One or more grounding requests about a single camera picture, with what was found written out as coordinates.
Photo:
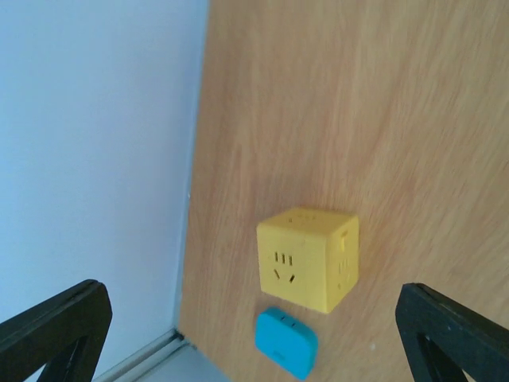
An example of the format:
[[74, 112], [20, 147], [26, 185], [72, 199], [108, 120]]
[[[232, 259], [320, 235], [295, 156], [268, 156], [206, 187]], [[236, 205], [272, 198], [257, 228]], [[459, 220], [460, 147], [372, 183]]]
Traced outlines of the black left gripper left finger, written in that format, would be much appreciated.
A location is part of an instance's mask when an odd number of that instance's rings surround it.
[[106, 286], [87, 279], [1, 324], [1, 380], [91, 381], [111, 324]]

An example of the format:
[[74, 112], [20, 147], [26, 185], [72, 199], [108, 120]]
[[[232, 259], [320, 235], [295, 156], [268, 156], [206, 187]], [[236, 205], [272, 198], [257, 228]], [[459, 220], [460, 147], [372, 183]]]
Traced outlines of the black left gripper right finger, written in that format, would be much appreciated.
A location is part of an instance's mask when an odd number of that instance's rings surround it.
[[425, 284], [402, 286], [395, 320], [415, 381], [508, 380], [508, 329]]

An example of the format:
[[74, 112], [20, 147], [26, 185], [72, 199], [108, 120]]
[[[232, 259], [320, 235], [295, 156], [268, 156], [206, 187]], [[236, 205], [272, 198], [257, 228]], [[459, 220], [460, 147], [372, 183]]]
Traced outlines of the yellow cube socket adapter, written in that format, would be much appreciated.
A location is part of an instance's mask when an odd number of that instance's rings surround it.
[[293, 208], [256, 228], [262, 292], [331, 313], [359, 279], [359, 217]]

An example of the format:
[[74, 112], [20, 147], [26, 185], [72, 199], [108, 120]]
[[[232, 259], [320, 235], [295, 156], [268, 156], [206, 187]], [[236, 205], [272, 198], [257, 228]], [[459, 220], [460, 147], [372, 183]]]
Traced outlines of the cyan plug adapter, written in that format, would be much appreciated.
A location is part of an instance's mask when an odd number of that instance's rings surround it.
[[305, 380], [313, 370], [317, 335], [278, 307], [269, 307], [257, 317], [254, 342], [262, 354], [299, 380]]

